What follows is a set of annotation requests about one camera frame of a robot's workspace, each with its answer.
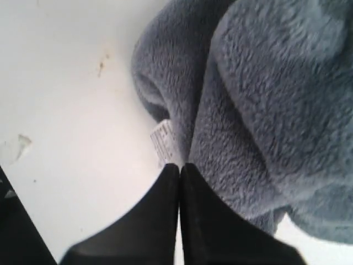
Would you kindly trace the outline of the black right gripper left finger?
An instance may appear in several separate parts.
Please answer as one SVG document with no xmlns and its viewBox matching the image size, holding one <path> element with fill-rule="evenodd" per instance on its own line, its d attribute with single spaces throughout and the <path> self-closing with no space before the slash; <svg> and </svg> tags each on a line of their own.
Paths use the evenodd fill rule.
<svg viewBox="0 0 353 265">
<path fill-rule="evenodd" d="M 73 245 L 61 264 L 173 264 L 179 168 L 164 166 L 145 196 L 106 229 Z"/>
</svg>

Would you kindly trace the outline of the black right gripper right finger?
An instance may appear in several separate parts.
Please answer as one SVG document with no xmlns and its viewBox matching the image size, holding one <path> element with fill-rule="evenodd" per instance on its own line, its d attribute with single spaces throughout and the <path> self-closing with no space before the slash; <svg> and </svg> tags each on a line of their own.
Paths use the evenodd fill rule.
<svg viewBox="0 0 353 265">
<path fill-rule="evenodd" d="M 297 250 L 238 216 L 194 164 L 180 175 L 180 223 L 185 264 L 304 264 Z"/>
</svg>

